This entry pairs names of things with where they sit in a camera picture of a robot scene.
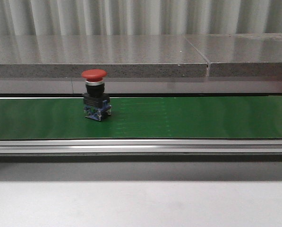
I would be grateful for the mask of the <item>red mushroom push button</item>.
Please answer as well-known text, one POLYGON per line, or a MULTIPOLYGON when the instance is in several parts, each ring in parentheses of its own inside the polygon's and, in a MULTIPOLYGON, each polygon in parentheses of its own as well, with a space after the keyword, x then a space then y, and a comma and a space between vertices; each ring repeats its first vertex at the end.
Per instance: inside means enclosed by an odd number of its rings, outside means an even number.
POLYGON ((104 92, 106 75, 102 69, 86 70, 81 74, 87 91, 83 94, 85 118, 102 121, 111 115, 110 97, 104 92))

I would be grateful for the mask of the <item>green conveyor belt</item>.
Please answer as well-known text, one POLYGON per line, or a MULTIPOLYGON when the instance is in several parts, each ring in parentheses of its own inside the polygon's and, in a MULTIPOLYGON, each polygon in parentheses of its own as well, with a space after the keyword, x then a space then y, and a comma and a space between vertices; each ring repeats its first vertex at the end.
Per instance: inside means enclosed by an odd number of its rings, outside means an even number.
POLYGON ((0 140, 282 138, 282 96, 121 97, 85 118, 82 98, 0 99, 0 140))

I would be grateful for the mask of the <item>grey granite countertop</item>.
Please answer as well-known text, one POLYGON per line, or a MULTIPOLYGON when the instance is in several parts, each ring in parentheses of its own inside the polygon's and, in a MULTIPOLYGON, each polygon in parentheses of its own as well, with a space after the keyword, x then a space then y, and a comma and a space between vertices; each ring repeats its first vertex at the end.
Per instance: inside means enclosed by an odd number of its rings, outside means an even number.
POLYGON ((282 34, 0 35, 0 94, 282 94, 282 34))

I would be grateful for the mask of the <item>grey pleated curtain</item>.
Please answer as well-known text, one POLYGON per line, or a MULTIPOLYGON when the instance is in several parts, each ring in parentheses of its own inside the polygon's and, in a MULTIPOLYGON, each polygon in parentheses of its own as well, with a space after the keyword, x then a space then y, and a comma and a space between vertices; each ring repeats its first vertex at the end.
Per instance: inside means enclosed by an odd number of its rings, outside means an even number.
POLYGON ((0 35, 282 33, 282 0, 0 0, 0 35))

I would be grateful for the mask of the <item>aluminium conveyor frame rail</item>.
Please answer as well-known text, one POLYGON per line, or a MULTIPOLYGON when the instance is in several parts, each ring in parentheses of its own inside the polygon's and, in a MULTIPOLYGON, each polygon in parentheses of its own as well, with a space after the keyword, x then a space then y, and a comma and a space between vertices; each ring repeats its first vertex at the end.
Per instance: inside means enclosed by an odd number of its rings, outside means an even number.
POLYGON ((282 139, 0 140, 0 162, 282 162, 282 139))

